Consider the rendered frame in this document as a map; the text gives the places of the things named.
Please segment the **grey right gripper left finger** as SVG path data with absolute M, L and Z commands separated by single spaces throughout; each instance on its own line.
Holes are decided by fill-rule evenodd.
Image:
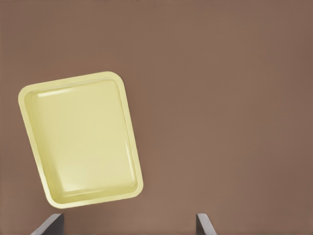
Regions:
M 64 235 L 64 215 L 62 213 L 52 214 L 31 235 Z

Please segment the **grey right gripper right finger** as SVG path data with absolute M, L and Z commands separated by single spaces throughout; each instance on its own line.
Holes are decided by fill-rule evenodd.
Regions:
M 205 213 L 196 214 L 196 235 L 217 235 L 208 215 Z

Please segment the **pale yellow rectangular tray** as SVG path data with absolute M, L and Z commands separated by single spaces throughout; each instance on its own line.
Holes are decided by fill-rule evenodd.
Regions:
M 134 131 L 118 74 L 28 85 L 18 102 L 50 205 L 66 209 L 141 193 Z

